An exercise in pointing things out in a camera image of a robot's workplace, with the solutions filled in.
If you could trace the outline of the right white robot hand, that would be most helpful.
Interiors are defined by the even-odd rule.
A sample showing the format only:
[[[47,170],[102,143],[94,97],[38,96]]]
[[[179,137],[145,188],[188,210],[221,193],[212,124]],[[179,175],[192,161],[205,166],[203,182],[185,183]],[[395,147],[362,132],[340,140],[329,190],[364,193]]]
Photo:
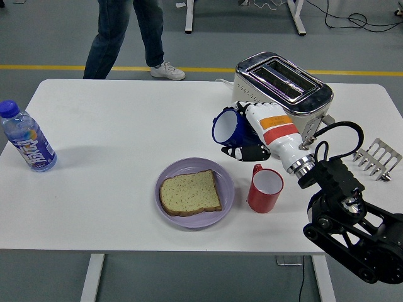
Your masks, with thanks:
[[[220,121],[226,114],[241,119],[241,131],[236,130],[236,121],[231,123],[228,118]],[[273,155],[281,160],[284,169],[289,169],[311,156],[309,151],[299,148],[302,136],[279,104],[238,101],[220,115],[214,120],[213,139],[223,145],[224,154],[238,161],[263,161]]]

